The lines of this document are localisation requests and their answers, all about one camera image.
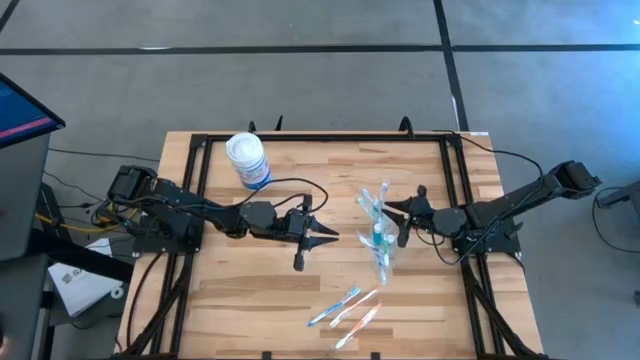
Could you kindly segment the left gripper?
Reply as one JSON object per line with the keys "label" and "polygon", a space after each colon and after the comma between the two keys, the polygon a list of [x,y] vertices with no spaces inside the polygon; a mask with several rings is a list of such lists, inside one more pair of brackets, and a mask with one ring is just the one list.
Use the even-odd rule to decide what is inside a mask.
{"label": "left gripper", "polygon": [[304,194],[302,204],[298,208],[290,209],[281,219],[279,228],[276,231],[276,239],[286,243],[295,243],[297,250],[294,255],[293,268],[296,271],[304,270],[304,253],[312,249],[337,242],[337,237],[307,236],[309,229],[313,232],[324,235],[338,235],[338,232],[322,225],[315,217],[309,216],[312,205],[312,196]]}

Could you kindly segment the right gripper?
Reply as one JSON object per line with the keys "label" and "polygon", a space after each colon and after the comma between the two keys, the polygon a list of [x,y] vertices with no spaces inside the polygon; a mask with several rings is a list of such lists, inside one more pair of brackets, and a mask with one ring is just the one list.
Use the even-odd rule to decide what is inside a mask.
{"label": "right gripper", "polygon": [[385,205],[391,209],[406,213],[402,214],[391,210],[383,209],[382,212],[393,222],[400,230],[398,236],[398,246],[405,248],[409,240],[411,229],[429,230],[432,223],[434,209],[431,207],[427,199],[427,188],[419,185],[416,195],[401,201],[389,201]]}

